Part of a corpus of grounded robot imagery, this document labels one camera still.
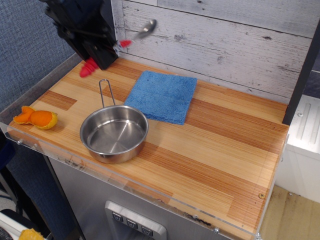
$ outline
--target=blue microfiber cloth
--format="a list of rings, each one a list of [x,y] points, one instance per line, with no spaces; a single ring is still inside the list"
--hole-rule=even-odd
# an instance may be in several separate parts
[[[144,71],[124,105],[139,109],[152,120],[183,125],[197,79]]]

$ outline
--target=orange toy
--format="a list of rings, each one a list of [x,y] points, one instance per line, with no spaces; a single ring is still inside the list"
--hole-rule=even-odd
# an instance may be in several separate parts
[[[13,118],[17,124],[32,124],[39,129],[51,129],[58,122],[58,116],[51,111],[37,111],[30,106],[23,106],[22,113]]]

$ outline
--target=pot handle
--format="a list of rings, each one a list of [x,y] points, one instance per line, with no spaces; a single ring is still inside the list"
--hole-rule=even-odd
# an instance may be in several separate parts
[[[113,100],[113,104],[116,105],[115,98],[114,98],[114,94],[112,93],[111,85],[110,85],[109,80],[108,80],[108,79],[101,79],[101,80],[99,81],[99,87],[100,87],[100,94],[101,94],[102,106],[105,107],[104,95],[102,94],[102,88],[101,88],[101,82],[103,82],[103,81],[107,81],[107,82],[108,82],[108,84],[109,84],[109,89],[110,89],[110,93],[111,93],[111,97],[112,97],[112,100]]]

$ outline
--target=gray fabric wall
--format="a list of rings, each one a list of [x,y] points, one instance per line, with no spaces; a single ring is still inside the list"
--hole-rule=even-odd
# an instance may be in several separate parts
[[[74,54],[45,8],[39,0],[0,1],[0,112]]]
[[[74,54],[39,0],[0,1],[0,112]],[[7,168],[35,203],[57,240],[75,228],[41,154],[15,145]]]

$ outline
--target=wooden cutting board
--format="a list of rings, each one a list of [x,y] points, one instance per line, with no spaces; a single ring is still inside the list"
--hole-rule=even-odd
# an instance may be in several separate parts
[[[12,122],[11,136],[205,227],[252,239],[249,233],[257,233],[285,144],[287,105],[198,80],[184,125],[149,120],[139,155],[106,164],[90,155],[79,136],[85,118],[102,107],[99,80],[110,80],[121,105],[143,71],[170,72],[119,58],[107,70],[81,78],[83,65],[32,104],[57,113],[55,127],[40,130]],[[112,105],[106,83],[103,94],[105,105]]]

